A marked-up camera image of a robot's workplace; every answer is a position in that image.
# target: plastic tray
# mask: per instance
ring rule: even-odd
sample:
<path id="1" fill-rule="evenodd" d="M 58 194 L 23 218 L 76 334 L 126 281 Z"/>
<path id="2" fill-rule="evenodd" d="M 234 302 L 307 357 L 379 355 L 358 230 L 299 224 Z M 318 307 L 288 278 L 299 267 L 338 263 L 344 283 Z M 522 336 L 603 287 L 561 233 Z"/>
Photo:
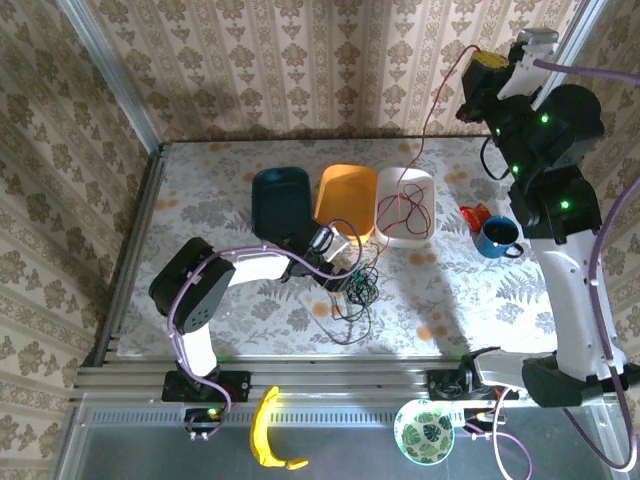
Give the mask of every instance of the plastic tray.
<path id="1" fill-rule="evenodd" d="M 326 225 L 343 218 L 355 227 L 360 241 L 366 242 L 373 232 L 376 178 L 376 171 L 369 167 L 332 165 L 327 168 L 320 181 L 316 220 Z M 357 243 L 349 227 L 340 223 L 336 228 L 352 243 Z"/>
<path id="2" fill-rule="evenodd" d="M 309 175 L 298 167 L 269 168 L 251 187 L 251 228 L 261 240 L 283 238 L 311 221 Z"/>
<path id="3" fill-rule="evenodd" d="M 389 195 L 396 195 L 398 193 L 398 180 L 400 179 L 402 172 L 404 172 L 404 167 L 389 167 L 378 173 L 376 207 L 383 198 L 388 197 Z M 404 177 L 402 177 L 402 181 L 400 182 L 400 191 L 402 192 L 404 186 L 409 183 L 416 184 L 424 189 L 424 197 L 420 204 L 426 207 L 427 212 L 431 217 L 431 225 L 427 232 L 427 237 L 425 238 L 424 235 L 415 235 L 411 233 L 405 224 L 399 224 L 392 227 L 387 231 L 389 236 L 382 233 L 381 229 L 384 229 L 384 227 L 390 223 L 398 220 L 398 204 L 394 200 L 393 205 L 381 218 L 378 218 L 378 214 L 381 212 L 378 212 L 377 208 L 374 209 L 376 238 L 383 245 L 387 244 L 388 239 L 390 247 L 421 248 L 425 243 L 427 243 L 427 240 L 433 236 L 433 232 L 436 228 L 435 184 L 433 177 L 422 170 L 410 168 L 407 170 L 407 173 L 404 174 Z M 408 202 L 401 202 L 401 206 L 400 218 L 405 218 L 411 207 Z M 411 220 L 409 220 L 409 226 L 414 231 L 424 230 L 424 219 L 419 213 L 415 213 L 411 217 Z"/>

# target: metal grate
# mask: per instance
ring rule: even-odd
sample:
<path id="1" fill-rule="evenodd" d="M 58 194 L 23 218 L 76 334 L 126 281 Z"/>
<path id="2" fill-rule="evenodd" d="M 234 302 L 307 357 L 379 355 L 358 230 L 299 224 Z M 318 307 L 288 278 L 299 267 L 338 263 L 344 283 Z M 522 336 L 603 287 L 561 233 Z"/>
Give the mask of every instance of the metal grate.
<path id="1" fill-rule="evenodd" d="M 393 425 L 396 408 L 279 408 L 271 414 L 274 427 L 385 427 Z M 182 425 L 185 409 L 176 408 L 110 408 L 93 413 L 92 424 L 127 426 Z M 254 411 L 236 407 L 227 418 L 227 426 L 246 427 L 253 421 Z"/>

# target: blue mug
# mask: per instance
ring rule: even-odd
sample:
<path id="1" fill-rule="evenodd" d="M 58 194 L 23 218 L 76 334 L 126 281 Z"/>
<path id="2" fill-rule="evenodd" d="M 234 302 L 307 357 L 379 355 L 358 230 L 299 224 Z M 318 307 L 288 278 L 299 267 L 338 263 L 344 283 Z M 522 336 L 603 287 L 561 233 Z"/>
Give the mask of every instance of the blue mug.
<path id="1" fill-rule="evenodd" d="M 478 234 L 478 251 L 487 258 L 518 258 L 524 253 L 522 245 L 516 243 L 518 227 L 507 217 L 491 217 Z M 515 248 L 517 253 L 509 253 Z"/>

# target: red wire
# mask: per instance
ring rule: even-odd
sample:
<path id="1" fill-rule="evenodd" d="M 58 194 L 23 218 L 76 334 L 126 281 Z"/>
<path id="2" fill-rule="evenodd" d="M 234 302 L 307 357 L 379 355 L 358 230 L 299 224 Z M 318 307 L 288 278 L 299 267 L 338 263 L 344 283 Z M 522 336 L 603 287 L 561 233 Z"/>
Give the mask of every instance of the red wire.
<path id="1" fill-rule="evenodd" d="M 404 187 L 404 195 L 403 195 L 403 194 L 400 193 L 400 182 L 402 182 L 402 179 L 404 178 L 404 176 L 407 173 L 407 171 L 409 170 L 409 168 L 411 168 L 411 166 L 418 161 L 418 159 L 420 158 L 420 155 L 422 155 L 422 152 L 424 151 L 424 141 L 425 141 L 425 136 L 427 134 L 427 125 L 429 123 L 429 120 L 431 119 L 431 116 L 433 115 L 434 110 L 436 109 L 436 106 L 438 105 L 438 99 L 440 98 L 440 94 L 442 93 L 442 89 L 444 88 L 444 86 L 446 85 L 447 81 L 449 80 L 449 77 L 451 77 L 451 75 L 453 74 L 453 71 L 456 69 L 456 67 L 460 63 L 460 60 L 462 60 L 462 57 L 464 57 L 464 55 L 469 50 L 472 50 L 472 49 L 477 51 L 477 52 L 481 51 L 480 47 L 478 47 L 477 45 L 469 45 L 468 47 L 466 47 L 464 50 L 462 50 L 462 52 L 458 56 L 458 59 L 451 66 L 451 68 L 449 69 L 447 74 L 442 79 L 442 83 L 440 84 L 440 87 L 438 88 L 438 91 L 436 92 L 436 96 L 435 96 L 435 98 L 433 100 L 433 105 L 431 106 L 431 110 L 429 110 L 429 113 L 427 114 L 427 118 L 424 121 L 424 125 L 422 126 L 420 150 L 418 151 L 418 154 L 414 157 L 414 159 L 411 160 L 409 165 L 407 165 L 405 167 L 404 171 L 402 172 L 402 175 L 400 175 L 400 178 L 398 179 L 398 184 L 397 184 L 397 187 L 398 187 L 397 193 L 395 195 L 389 195 L 388 197 L 383 198 L 378 203 L 378 207 L 377 207 L 378 208 L 378 212 L 380 211 L 380 205 L 382 205 L 382 202 L 384 202 L 386 200 L 395 198 L 396 202 L 398 204 L 398 219 L 399 220 L 397 222 L 393 222 L 393 223 L 387 225 L 385 228 L 381 229 L 382 232 L 386 232 L 388 229 L 392 229 L 393 230 L 393 227 L 395 227 L 396 225 L 404 223 L 406 225 L 407 230 L 410 233 L 412 233 L 414 235 L 423 235 L 424 234 L 425 238 L 427 238 L 429 229 L 431 228 L 431 218 L 429 217 L 429 212 L 426 209 L 426 207 L 420 203 L 422 201 L 422 199 L 424 198 L 424 189 L 422 187 L 416 185 L 415 183 L 408 183 Z M 406 193 L 406 189 L 407 189 L 408 186 L 414 186 L 418 190 L 413 192 L 411 195 L 408 195 Z M 413 197 L 417 193 L 420 193 L 421 196 L 420 196 L 420 200 L 418 200 L 416 202 L 416 201 L 412 200 L 411 197 Z M 411 208 L 409 209 L 409 213 L 407 214 L 407 216 L 405 218 L 403 218 L 403 219 L 400 219 L 400 217 L 402 215 L 402 206 L 401 206 L 401 201 L 402 200 L 408 201 L 410 203 L 410 205 L 411 205 Z M 387 208 L 385 208 L 384 212 L 382 212 L 381 214 L 380 213 L 378 214 L 378 222 L 380 222 L 380 218 L 389 210 L 389 207 L 392 204 L 393 204 L 393 201 L 389 202 L 389 204 L 387 205 Z M 414 212 L 416 210 L 418 212 L 420 212 L 420 214 L 422 215 L 422 217 L 424 218 L 424 221 L 425 221 L 426 228 L 425 228 L 425 230 L 423 232 L 413 232 L 409 227 L 409 219 L 411 218 L 411 216 L 414 214 Z M 387 247 L 389 246 L 390 238 L 391 238 L 391 232 L 389 232 L 389 234 L 387 235 L 387 243 L 382 248 L 382 250 L 380 250 L 378 252 L 378 254 L 374 257 L 374 259 L 371 262 L 369 262 L 369 265 L 375 266 L 375 264 L 378 262 L 378 257 L 380 257 L 382 252 L 384 252 L 387 249 Z"/>

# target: orange plastic tray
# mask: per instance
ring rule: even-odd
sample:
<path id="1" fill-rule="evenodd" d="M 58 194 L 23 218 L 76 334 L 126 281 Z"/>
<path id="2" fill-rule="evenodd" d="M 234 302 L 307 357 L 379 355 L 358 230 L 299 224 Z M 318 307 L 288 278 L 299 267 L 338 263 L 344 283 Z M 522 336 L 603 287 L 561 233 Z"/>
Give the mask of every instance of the orange plastic tray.
<path id="1" fill-rule="evenodd" d="M 324 225 L 336 218 L 344 218 L 358 231 L 361 242 L 373 232 L 376 183 L 378 174 L 373 168 L 358 165 L 332 165 L 322 174 L 316 202 L 316 220 Z M 357 243 L 349 227 L 336 224 L 340 233 Z"/>

